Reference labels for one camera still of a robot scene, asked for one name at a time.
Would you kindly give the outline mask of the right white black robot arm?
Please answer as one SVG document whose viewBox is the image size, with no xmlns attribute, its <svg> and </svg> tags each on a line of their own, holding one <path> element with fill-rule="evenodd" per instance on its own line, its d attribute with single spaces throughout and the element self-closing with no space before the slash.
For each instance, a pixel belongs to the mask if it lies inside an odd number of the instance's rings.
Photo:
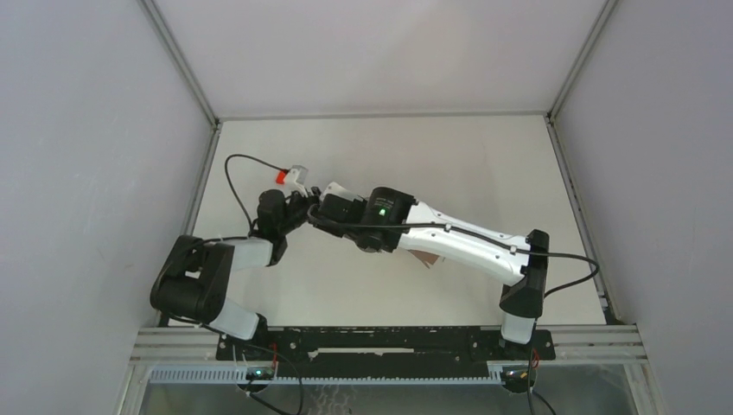
<svg viewBox="0 0 733 415">
<path fill-rule="evenodd" d="M 549 236 L 491 231 L 458 220 L 394 188 L 378 187 L 363 198 L 332 182 L 309 208 L 308 221 L 363 252 L 397 249 L 449 259 L 495 278 L 502 285 L 500 351 L 520 360 L 534 346 L 543 313 Z"/>
</svg>

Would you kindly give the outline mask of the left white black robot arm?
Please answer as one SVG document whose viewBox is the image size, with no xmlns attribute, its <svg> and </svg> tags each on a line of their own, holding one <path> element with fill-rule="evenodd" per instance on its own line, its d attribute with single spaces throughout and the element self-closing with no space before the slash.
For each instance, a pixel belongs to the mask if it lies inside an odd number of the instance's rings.
<svg viewBox="0 0 733 415">
<path fill-rule="evenodd" d="M 179 236 L 153 284 L 151 306 L 170 319 L 237 338 L 238 351 L 251 361 L 264 358 L 271 346 L 266 319 L 227 297 L 230 277 L 277 265 L 287 250 L 287 235 L 307 221 L 320 195 L 317 187 L 289 196 L 267 190 L 259 196 L 258 218 L 246 236 Z"/>
</svg>

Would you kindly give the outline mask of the brown cardboard box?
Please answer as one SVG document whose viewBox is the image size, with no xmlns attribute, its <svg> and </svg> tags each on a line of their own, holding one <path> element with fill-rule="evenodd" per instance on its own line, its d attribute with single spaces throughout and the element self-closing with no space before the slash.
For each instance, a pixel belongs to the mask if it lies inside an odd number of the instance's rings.
<svg viewBox="0 0 733 415">
<path fill-rule="evenodd" d="M 443 261 L 443 256 L 437 255 L 435 253 L 419 250 L 410 250 L 410 253 L 428 269 L 435 266 L 438 262 Z"/>
</svg>

